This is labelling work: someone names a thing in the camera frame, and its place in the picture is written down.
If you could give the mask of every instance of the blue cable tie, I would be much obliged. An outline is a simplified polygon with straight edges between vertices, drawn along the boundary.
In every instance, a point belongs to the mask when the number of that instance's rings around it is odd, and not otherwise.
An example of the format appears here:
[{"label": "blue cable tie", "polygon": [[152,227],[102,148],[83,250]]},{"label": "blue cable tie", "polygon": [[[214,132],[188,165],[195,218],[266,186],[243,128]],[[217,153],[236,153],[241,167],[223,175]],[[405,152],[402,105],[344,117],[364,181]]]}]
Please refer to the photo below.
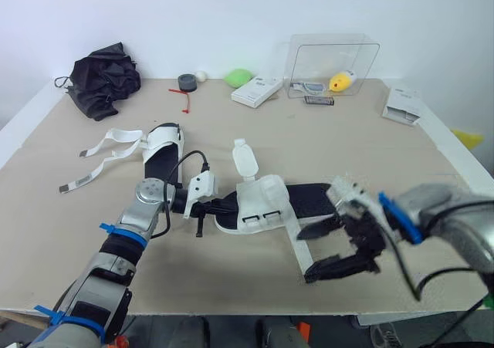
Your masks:
[{"label": "blue cable tie", "polygon": [[100,334],[101,343],[105,342],[105,329],[99,323],[95,323],[91,319],[84,319],[83,317],[74,317],[67,316],[64,312],[55,312],[46,307],[37,305],[34,307],[36,311],[41,312],[44,315],[50,317],[50,325],[57,326],[63,323],[74,323],[76,325],[81,325],[85,327],[89,327],[93,330],[96,330]]},{"label": "blue cable tie", "polygon": [[135,232],[124,230],[123,228],[116,228],[114,225],[107,225],[106,223],[102,223],[100,228],[105,230],[108,234],[122,235],[131,238],[141,244],[143,248],[146,248],[147,246],[147,241]]},{"label": "blue cable tie", "polygon": [[422,233],[415,227],[411,219],[383,191],[379,193],[379,202],[383,208],[389,210],[396,217],[400,226],[410,236],[412,244],[417,245],[424,241]]}]

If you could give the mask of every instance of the white cardboard box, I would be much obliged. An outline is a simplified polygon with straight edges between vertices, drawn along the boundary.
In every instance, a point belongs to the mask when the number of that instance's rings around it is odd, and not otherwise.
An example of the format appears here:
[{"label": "white cardboard box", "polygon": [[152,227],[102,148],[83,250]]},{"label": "white cardboard box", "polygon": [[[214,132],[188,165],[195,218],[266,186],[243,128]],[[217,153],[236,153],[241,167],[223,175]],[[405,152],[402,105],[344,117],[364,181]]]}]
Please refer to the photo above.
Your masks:
[{"label": "white cardboard box", "polygon": [[391,88],[383,117],[414,126],[422,115],[422,98],[418,91]]},{"label": "white cardboard box", "polygon": [[232,92],[232,100],[250,107],[258,107],[283,85],[280,78],[256,76]]}]

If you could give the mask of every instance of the black bag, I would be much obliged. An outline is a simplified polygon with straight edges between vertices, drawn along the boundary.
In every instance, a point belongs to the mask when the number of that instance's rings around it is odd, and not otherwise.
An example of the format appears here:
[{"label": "black bag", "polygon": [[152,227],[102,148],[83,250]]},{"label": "black bag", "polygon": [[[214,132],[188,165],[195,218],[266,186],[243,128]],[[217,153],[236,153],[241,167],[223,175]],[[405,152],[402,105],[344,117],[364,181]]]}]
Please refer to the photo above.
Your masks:
[{"label": "black bag", "polygon": [[[140,89],[136,64],[123,50],[122,43],[116,43],[75,62],[67,93],[88,118],[100,121],[117,114],[113,101],[126,99]],[[58,79],[55,85],[63,86],[65,82],[57,85]]]}]

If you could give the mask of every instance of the table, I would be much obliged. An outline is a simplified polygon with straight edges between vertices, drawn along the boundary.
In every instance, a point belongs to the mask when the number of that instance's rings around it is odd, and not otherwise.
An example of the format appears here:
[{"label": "table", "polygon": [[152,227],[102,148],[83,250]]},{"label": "table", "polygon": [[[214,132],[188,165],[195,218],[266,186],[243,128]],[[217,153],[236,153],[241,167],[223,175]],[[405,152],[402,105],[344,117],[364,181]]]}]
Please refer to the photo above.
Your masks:
[{"label": "table", "polygon": [[[191,94],[189,114],[181,112],[183,95],[167,91],[176,86],[171,79],[144,79],[140,91],[114,104],[119,114],[101,122],[87,119],[67,95],[59,101],[59,91],[47,86],[1,131],[7,152],[0,156],[5,163],[0,170],[0,309],[30,312],[36,304],[52,306],[105,239],[99,223],[116,221],[131,202],[144,172],[138,155],[114,164],[83,188],[58,192],[59,185],[82,177],[108,156],[82,159],[78,153],[111,127],[149,131],[159,123],[179,123],[184,151],[207,154],[221,195],[241,180],[231,154],[233,140],[240,137],[254,150],[259,175],[279,174],[287,184],[347,175],[370,193],[385,190],[391,197],[433,181],[494,192],[489,174],[460,143],[452,143],[429,109],[422,127],[382,118],[388,88],[378,79],[368,79],[358,95],[338,98],[332,107],[304,105],[282,90],[277,100],[257,110],[230,101],[232,90],[212,79]],[[8,149],[16,152],[9,157]],[[186,161],[184,182],[199,168],[198,161]],[[377,260],[379,275],[306,285],[283,229],[227,235],[206,218],[205,236],[196,238],[195,222],[178,215],[171,220],[171,232],[152,241],[138,264],[130,313],[438,312],[467,309],[485,294],[475,275],[446,275],[432,282],[417,303],[388,252]],[[402,248],[418,278],[465,264],[437,239]],[[319,258],[346,252],[348,244],[339,232],[311,244],[311,250]]]}]

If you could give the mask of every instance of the black cable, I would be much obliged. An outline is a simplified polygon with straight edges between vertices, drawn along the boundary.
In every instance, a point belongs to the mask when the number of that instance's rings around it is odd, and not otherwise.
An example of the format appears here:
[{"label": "black cable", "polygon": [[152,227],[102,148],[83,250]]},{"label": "black cable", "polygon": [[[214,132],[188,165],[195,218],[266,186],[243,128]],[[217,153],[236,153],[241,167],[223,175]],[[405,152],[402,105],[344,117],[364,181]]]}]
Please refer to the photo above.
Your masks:
[{"label": "black cable", "polygon": [[[178,166],[180,164],[182,164],[185,159],[187,159],[188,157],[190,157],[191,155],[194,155],[194,154],[200,154],[202,156],[202,169],[201,169],[201,172],[204,172],[204,171],[208,171],[209,170],[208,159],[206,158],[205,154],[202,151],[200,151],[200,150],[193,150],[190,153],[185,154],[174,165],[174,167],[171,168],[170,174],[168,175],[168,177],[166,178],[166,180],[164,180],[165,196],[166,196],[167,184],[168,184],[169,180],[171,179],[171,176],[173,175],[173,173],[178,169]],[[168,207],[168,203],[167,202],[164,203],[164,215],[165,215],[165,217],[167,219],[167,227],[162,232],[159,232],[157,234],[152,235],[151,238],[159,238],[160,236],[163,236],[163,235],[165,235],[166,233],[168,233],[170,231],[170,227],[171,227],[170,208]]]},{"label": "black cable", "polygon": [[121,329],[120,332],[118,333],[118,335],[123,335],[130,327],[130,325],[132,325],[134,323],[134,321],[136,320],[137,316],[134,316],[132,318],[132,320],[127,324],[127,326],[125,326],[124,329]]},{"label": "black cable", "polygon": [[76,283],[76,280],[72,281],[72,284],[69,285],[67,289],[65,289],[65,292],[60,296],[59,300],[56,301],[53,311],[57,312],[60,308],[60,305],[62,304],[63,299],[66,297],[67,293],[69,292],[70,288]]},{"label": "black cable", "polygon": [[[166,181],[164,182],[164,187],[166,190],[167,187]],[[167,218],[167,227],[162,232],[152,235],[151,238],[159,238],[160,236],[163,236],[170,231],[171,221],[170,221],[170,208],[168,207],[168,203],[164,203],[164,215]]]},{"label": "black cable", "polygon": [[391,237],[390,234],[387,233],[387,231],[382,231],[387,239],[389,240],[389,243],[391,244],[391,247],[393,248],[394,256],[398,262],[398,265],[400,266],[400,271],[401,274],[403,275],[404,281],[407,284],[408,288],[410,289],[411,294],[414,296],[415,300],[418,302],[421,300],[421,295],[418,292],[418,290],[415,288],[415,284],[413,280],[411,279],[410,274],[408,273],[407,266],[404,263],[403,257],[401,256],[400,250],[398,249],[396,243],[394,242],[394,239]]},{"label": "black cable", "polygon": [[479,307],[484,302],[484,298],[480,299],[476,304],[474,304],[472,307],[470,307],[470,309],[468,311],[463,313],[456,321],[454,321],[454,323],[449,328],[447,328],[440,336],[438,336],[436,338],[436,340],[434,340],[434,342],[432,342],[427,347],[428,348],[434,348],[435,346],[437,346],[438,343],[440,343],[451,331],[453,331],[458,325],[460,325],[463,321],[468,319],[472,315],[472,313],[474,313],[477,309],[479,309]]},{"label": "black cable", "polygon": [[445,273],[451,273],[451,272],[475,272],[474,269],[471,269],[469,267],[452,267],[450,269],[440,269],[436,272],[433,272],[427,276],[425,276],[417,285],[417,291],[419,295],[422,294],[422,290],[424,290],[425,285],[431,281],[432,279],[444,275]]},{"label": "black cable", "polygon": [[[57,81],[59,79],[63,79],[63,83],[62,84],[58,84]],[[53,84],[55,84],[55,87],[56,88],[62,88],[63,86],[65,86],[65,83],[67,83],[67,80],[69,80],[69,77],[68,76],[59,76],[58,78],[55,78],[55,80],[53,81]]]},{"label": "black cable", "polygon": [[410,273],[407,270],[407,266],[404,263],[403,256],[400,253],[400,250],[398,249],[398,246],[396,245],[396,242],[394,242],[393,238],[387,231],[383,231],[383,233],[386,235],[387,239],[389,240],[391,247],[393,248],[394,256],[398,262],[398,265],[400,267],[401,274],[403,275],[403,278],[405,280],[405,283],[407,284],[407,287],[410,289],[411,294],[414,296],[415,300],[417,302],[420,302],[422,299],[422,292],[424,290],[424,287],[432,280],[435,279],[436,277],[440,275],[444,275],[446,273],[451,273],[451,272],[474,272],[474,269],[470,269],[467,267],[454,267],[450,269],[439,269],[438,271],[435,271],[427,276],[425,276],[417,286],[415,286],[414,281],[412,280],[412,277]]},{"label": "black cable", "polygon": [[206,156],[205,154],[200,151],[200,150],[193,150],[191,151],[190,153],[187,153],[185,154],[175,165],[173,168],[171,168],[171,171],[170,171],[170,174],[168,175],[167,179],[165,180],[165,182],[169,182],[171,176],[173,175],[173,173],[177,170],[178,166],[180,164],[182,164],[184,162],[185,159],[187,159],[188,157],[190,157],[191,155],[194,155],[194,154],[200,154],[202,156],[202,169],[201,169],[201,172],[204,172],[204,171],[208,171],[209,170],[209,165],[208,165],[208,159],[206,159]]},{"label": "black cable", "polygon": [[437,213],[434,217],[431,218],[429,223],[427,224],[425,228],[425,232],[429,233],[434,226],[438,224],[439,221],[441,221],[445,216],[451,214],[453,211],[458,211],[463,208],[469,208],[469,207],[478,207],[481,205],[494,205],[494,200],[484,200],[484,201],[473,201],[472,203],[466,203],[466,204],[460,204],[456,205],[454,207],[450,207],[448,209],[445,209],[444,211],[440,211]]}]

